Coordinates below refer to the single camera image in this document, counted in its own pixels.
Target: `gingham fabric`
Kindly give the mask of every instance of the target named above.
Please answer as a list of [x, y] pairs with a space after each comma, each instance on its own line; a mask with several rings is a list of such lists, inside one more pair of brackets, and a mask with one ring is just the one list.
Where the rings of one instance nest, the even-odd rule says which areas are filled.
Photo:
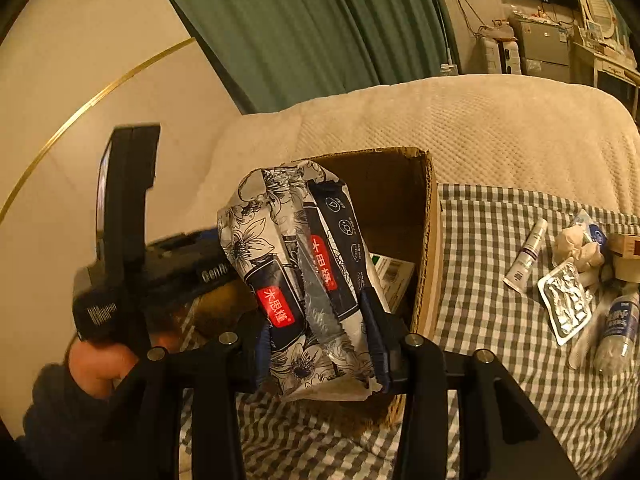
[[[573, 341], [562, 347], [556, 343], [536, 282], [550, 270], [553, 238], [580, 208], [606, 233], [640, 234], [640, 219], [538, 192], [454, 184], [441, 184], [438, 192], [444, 268], [435, 341], [442, 349], [462, 354], [492, 350], [545, 417], [580, 476], [597, 478], [638, 416], [638, 345], [632, 365], [615, 378], [592, 371], [595, 349], [583, 369], [571, 370], [567, 358]], [[549, 224], [546, 245], [531, 271], [526, 294], [520, 295], [505, 286], [502, 277], [538, 218]], [[185, 348], [192, 345], [187, 337]], [[188, 458], [188, 393], [186, 400], [180, 439], [182, 456]], [[236, 402], [249, 478], [390, 477], [399, 425], [367, 431], [353, 440], [296, 404], [281, 403], [268, 394], [238, 395]], [[450, 394], [448, 478], [455, 478], [458, 471], [457, 414], [455, 395]]]

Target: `green curtain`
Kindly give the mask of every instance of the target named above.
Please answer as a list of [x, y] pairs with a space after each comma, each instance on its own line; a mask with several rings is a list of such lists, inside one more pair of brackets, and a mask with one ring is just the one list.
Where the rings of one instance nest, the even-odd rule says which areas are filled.
[[443, 0], [171, 1], [244, 112], [433, 76], [447, 47], [458, 62]]

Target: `plastic bottle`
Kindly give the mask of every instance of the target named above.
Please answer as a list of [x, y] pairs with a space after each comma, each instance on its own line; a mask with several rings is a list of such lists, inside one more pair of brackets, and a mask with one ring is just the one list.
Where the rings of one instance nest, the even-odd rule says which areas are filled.
[[613, 300], [594, 366], [603, 375], [617, 375], [629, 365], [635, 350], [640, 317], [638, 284], [627, 283]]

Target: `quilted fabric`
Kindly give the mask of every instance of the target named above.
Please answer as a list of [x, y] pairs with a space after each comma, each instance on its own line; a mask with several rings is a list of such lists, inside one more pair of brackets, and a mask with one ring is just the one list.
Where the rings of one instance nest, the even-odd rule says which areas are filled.
[[417, 146], [438, 182], [546, 192], [640, 214], [640, 139], [597, 89], [517, 75], [435, 77], [242, 116], [218, 139], [186, 223], [216, 211], [254, 168], [324, 153]]

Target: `silver bolt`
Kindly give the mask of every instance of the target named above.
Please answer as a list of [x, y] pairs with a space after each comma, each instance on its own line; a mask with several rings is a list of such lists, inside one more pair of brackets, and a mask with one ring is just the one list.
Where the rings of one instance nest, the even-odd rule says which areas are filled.
[[409, 346], [421, 346], [424, 343], [424, 338], [420, 334], [407, 334], [404, 336], [404, 342]]
[[224, 332], [218, 336], [218, 341], [223, 345], [232, 345], [238, 341], [238, 335], [235, 332]]
[[476, 352], [476, 358], [481, 362], [481, 363], [490, 363], [491, 361], [494, 360], [494, 353], [491, 352], [490, 350], [487, 350], [486, 348], [482, 348], [481, 350], [478, 350]]
[[146, 358], [150, 361], [161, 361], [166, 355], [166, 350], [161, 346], [154, 346], [146, 353]]

